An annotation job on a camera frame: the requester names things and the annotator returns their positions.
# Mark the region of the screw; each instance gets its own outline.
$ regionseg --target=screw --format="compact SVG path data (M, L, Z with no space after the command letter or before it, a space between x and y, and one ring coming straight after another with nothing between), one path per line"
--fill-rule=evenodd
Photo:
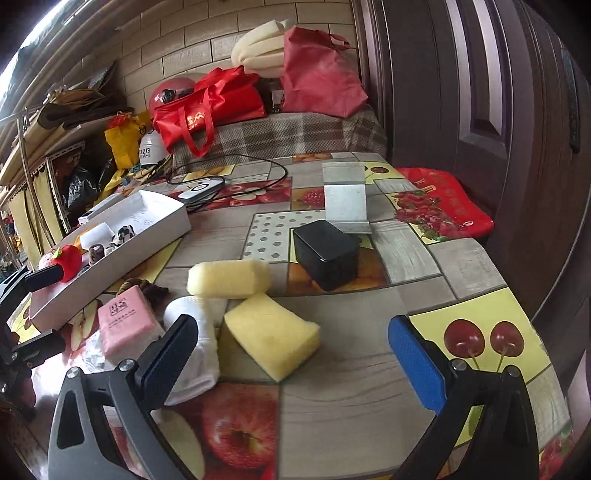
M512 377L518 377L519 376L519 369L517 367L514 367L513 365L509 365L507 367L507 373L512 376Z
M460 358L454 358L452 360L452 368L454 370L457 370L459 372L463 372L467 367L468 367L468 364Z
M131 370L135 365L135 362L131 358L126 358L119 364L119 370L127 372Z
M74 378L74 377L77 377L79 373L80 373L80 369L78 367L72 367L68 370L66 375L68 378Z

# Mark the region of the brick wall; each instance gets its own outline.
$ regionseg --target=brick wall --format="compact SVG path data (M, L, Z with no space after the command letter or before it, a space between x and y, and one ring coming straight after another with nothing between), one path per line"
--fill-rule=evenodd
M118 60L120 88L129 106L141 111L164 79L198 79L215 67L231 67L230 53L242 35L286 18L342 35L357 46L349 0L165 0L83 58L77 76ZM356 67L357 51L346 55Z

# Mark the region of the white cardboard box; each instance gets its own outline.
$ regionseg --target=white cardboard box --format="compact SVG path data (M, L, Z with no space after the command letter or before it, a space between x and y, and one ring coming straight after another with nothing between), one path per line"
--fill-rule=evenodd
M115 233L122 226L131 225L135 237L68 283L56 283L33 292L30 318L40 332L61 328L128 271L191 229L181 202L140 190L77 228L56 247L73 244L78 235L102 222ZM88 253L82 258L82 266L87 263Z

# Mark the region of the pink package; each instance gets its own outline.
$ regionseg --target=pink package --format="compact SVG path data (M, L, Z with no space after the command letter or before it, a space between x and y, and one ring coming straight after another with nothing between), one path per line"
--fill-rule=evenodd
M114 365L137 360L164 330L138 286L131 287L99 309L100 338L105 358Z

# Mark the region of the black box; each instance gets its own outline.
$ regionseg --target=black box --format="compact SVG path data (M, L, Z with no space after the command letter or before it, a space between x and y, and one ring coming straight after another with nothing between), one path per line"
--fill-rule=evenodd
M326 220L294 228L295 258L324 291L357 278L359 242Z

